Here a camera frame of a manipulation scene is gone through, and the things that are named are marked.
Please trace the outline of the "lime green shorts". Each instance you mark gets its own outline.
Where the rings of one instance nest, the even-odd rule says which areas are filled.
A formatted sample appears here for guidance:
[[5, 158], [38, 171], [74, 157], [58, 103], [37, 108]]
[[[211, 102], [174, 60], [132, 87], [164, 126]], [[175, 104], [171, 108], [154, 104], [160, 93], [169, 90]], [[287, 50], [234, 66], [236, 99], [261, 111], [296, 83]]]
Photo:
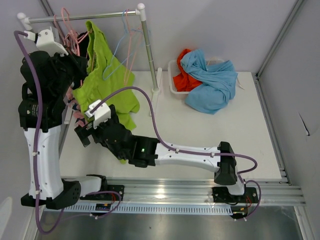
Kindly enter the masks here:
[[[72, 91], [82, 114], [93, 102], [102, 100], [125, 86], [132, 86], [135, 80], [135, 75], [113, 56], [104, 33], [90, 20], [86, 21], [85, 25], [89, 31], [88, 76], [81, 87]], [[130, 113], [137, 113], [140, 103], [131, 90], [116, 94], [106, 103], [115, 106], [119, 121], [126, 129], [132, 131], [136, 128]]]

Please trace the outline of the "blue wire hanger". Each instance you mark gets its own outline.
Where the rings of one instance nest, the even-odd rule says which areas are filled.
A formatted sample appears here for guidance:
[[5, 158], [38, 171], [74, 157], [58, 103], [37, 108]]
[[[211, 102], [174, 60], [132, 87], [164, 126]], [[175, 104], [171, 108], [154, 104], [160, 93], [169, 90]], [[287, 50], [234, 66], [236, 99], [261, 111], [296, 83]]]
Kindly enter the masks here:
[[[123, 35], [118, 40], [114, 51], [112, 52], [111, 59], [108, 61], [107, 66], [102, 72], [102, 79], [104, 81], [109, 80], [121, 67], [124, 67], [124, 75], [126, 71], [126, 58], [127, 58], [127, 52], [128, 52], [128, 43], [129, 43], [129, 35], [128, 31], [126, 30], [125, 26], [125, 11], [128, 9], [125, 9], [121, 13], [121, 21], [123, 26]], [[132, 40], [132, 46], [131, 46], [131, 54], [129, 59], [129, 67], [132, 68], [136, 61], [138, 50], [142, 46], [149, 46], [148, 43], [145, 41], [144, 33], [149, 33], [149, 30], [144, 30], [143, 24], [140, 23], [139, 25], [132, 26], [130, 24], [130, 27], [134, 31], [134, 36]]]

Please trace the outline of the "orange shorts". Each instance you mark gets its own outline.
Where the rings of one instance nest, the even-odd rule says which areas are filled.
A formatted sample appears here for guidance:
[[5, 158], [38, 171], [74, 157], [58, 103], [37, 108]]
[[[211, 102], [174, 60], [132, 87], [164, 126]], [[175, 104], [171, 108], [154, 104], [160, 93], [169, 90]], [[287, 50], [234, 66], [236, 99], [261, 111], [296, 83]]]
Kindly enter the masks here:
[[191, 52], [190, 49], [184, 49], [178, 56], [176, 63], [178, 66], [178, 69], [180, 70], [180, 73], [173, 77], [174, 86], [176, 87], [178, 92], [190, 92], [196, 87], [200, 86], [202, 84], [201, 81], [193, 78], [191, 75], [186, 73], [181, 66], [181, 60], [182, 58], [187, 54]]

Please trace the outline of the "light blue shorts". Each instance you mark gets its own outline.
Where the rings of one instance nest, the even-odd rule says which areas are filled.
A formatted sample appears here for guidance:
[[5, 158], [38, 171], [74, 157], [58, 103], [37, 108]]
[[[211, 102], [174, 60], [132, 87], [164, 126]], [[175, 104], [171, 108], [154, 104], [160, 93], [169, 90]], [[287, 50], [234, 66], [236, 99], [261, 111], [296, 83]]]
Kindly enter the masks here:
[[238, 73], [232, 61], [208, 65], [204, 52], [196, 49], [184, 55], [180, 65], [189, 76], [201, 82], [185, 98], [189, 107], [214, 115], [234, 99]]

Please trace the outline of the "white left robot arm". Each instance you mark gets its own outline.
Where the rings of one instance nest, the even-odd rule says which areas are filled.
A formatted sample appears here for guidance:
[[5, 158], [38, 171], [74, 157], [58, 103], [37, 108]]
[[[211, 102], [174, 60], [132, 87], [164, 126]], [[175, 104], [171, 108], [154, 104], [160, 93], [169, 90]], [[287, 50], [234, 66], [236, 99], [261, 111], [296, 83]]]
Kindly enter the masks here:
[[22, 101], [18, 107], [20, 126], [28, 143], [30, 189], [21, 198], [27, 207], [44, 205], [60, 210], [76, 204], [81, 197], [108, 196], [107, 179], [102, 175], [62, 178], [59, 163], [59, 141], [66, 108], [64, 98], [69, 88], [79, 87], [87, 76], [87, 58], [73, 53], [50, 56], [45, 51], [28, 54], [36, 71], [42, 99], [26, 59], [20, 72], [25, 79]]

